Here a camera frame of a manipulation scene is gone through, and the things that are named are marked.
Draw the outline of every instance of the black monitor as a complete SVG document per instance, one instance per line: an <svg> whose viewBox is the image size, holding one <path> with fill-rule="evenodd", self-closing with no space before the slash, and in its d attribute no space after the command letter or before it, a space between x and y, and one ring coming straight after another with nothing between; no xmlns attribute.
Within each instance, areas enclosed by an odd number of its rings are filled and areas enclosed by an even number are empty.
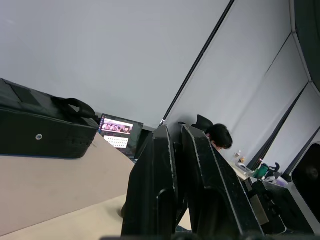
<svg viewBox="0 0 320 240"><path fill-rule="evenodd" d="M102 114L98 132L113 147L134 159L143 126L141 122Z"/></svg>
<svg viewBox="0 0 320 240"><path fill-rule="evenodd" d="M130 174L121 235L170 239L176 229L177 202L174 145L162 125L148 135Z"/></svg>

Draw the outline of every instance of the bag strap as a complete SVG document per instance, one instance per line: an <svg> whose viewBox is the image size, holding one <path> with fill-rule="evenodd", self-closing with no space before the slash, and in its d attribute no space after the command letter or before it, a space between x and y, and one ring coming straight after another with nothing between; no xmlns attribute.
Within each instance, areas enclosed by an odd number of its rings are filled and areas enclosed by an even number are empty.
<svg viewBox="0 0 320 240"><path fill-rule="evenodd" d="M75 98L64 99L60 97L53 97L53 100L55 102L58 102L60 105L62 105L63 107L62 110L64 110L65 112L73 116L77 116L85 119L92 119L96 116L95 111L88 104L78 99L75 99ZM79 110L76 111L71 106L75 106L79 108Z"/></svg>

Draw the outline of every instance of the white wall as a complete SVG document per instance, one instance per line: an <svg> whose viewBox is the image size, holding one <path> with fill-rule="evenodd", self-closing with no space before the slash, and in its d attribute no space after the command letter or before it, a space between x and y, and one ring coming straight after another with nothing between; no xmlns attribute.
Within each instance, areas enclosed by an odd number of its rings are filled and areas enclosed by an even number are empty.
<svg viewBox="0 0 320 240"><path fill-rule="evenodd" d="M248 164L307 83L308 77L291 35L233 128L234 144L224 152L224 157L232 159L234 152L241 150Z"/></svg>
<svg viewBox="0 0 320 240"><path fill-rule="evenodd" d="M280 164L279 172L284 172L319 127L319 91L315 90L309 83L282 126L263 162L268 165L277 162Z"/></svg>
<svg viewBox="0 0 320 240"><path fill-rule="evenodd" d="M167 119L171 132L197 114L233 132L290 32L289 1L236 1Z"/></svg>
<svg viewBox="0 0 320 240"><path fill-rule="evenodd" d="M228 3L1 0L0 78L157 127Z"/></svg>

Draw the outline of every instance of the black bag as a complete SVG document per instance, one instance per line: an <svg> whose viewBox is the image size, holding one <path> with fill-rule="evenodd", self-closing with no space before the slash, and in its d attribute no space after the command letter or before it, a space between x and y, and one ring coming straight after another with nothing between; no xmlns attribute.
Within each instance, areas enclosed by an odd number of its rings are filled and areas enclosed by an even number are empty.
<svg viewBox="0 0 320 240"><path fill-rule="evenodd" d="M99 128L94 116L94 110L77 99L0 78L0 155L81 158Z"/></svg>

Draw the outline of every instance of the person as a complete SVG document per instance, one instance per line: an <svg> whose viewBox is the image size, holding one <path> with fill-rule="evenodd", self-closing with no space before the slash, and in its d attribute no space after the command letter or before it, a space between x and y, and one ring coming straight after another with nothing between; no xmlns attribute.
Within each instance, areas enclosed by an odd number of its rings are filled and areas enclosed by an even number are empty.
<svg viewBox="0 0 320 240"><path fill-rule="evenodd" d="M232 137L227 127L223 124L218 123L209 127L205 134L217 151L232 147Z"/></svg>

